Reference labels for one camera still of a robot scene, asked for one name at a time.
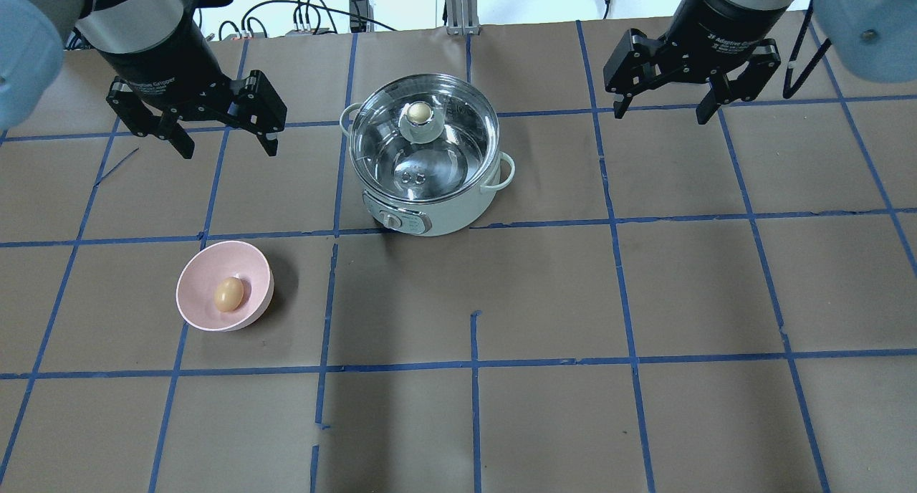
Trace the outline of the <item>black gripper near bowl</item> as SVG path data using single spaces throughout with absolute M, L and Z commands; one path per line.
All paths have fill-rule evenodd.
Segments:
M 193 118 L 206 117 L 197 105 L 227 114 L 230 127 L 254 135 L 267 156 L 277 155 L 287 105 L 261 70 L 231 81 L 188 12 L 150 49 L 100 54 L 119 78 L 112 80 L 106 102 L 134 136 L 160 138 L 191 159 L 196 144 L 179 125 L 179 114 L 170 111 L 190 103 Z M 147 105 L 166 111 L 154 115 Z

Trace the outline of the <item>robot arm near bowl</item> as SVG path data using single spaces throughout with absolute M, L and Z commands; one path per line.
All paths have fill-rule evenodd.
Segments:
M 115 71 L 106 102 L 137 137 L 193 156 L 183 122 L 219 122 L 278 150 L 287 107 L 264 72 L 231 79 L 194 21 L 232 0 L 1 0 L 1 125 L 19 126 L 56 80 L 78 33 Z

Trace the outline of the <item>robot arm near lid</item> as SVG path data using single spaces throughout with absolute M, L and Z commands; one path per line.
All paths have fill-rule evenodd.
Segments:
M 698 124 L 720 107 L 750 102 L 782 65 L 769 33 L 793 0 L 681 0 L 667 30 L 649 38 L 629 29 L 603 67 L 620 119 L 633 98 L 667 84 L 707 85 Z M 828 50 L 871 82 L 915 79 L 915 0 L 810 0 L 784 75 L 792 98 Z

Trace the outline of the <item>black gripper near lid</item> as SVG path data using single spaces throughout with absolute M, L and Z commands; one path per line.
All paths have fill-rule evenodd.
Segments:
M 711 76 L 710 91 L 696 108 L 700 125 L 723 105 L 757 99 L 782 63 L 776 40 L 763 39 L 766 33 L 766 10 L 731 0 L 682 0 L 658 39 L 639 29 L 626 30 L 603 67 L 605 91 L 615 95 L 616 120 L 636 95 L 661 86 L 662 75 L 681 84 L 703 84 Z M 730 79 L 727 72 L 748 55 L 743 72 Z

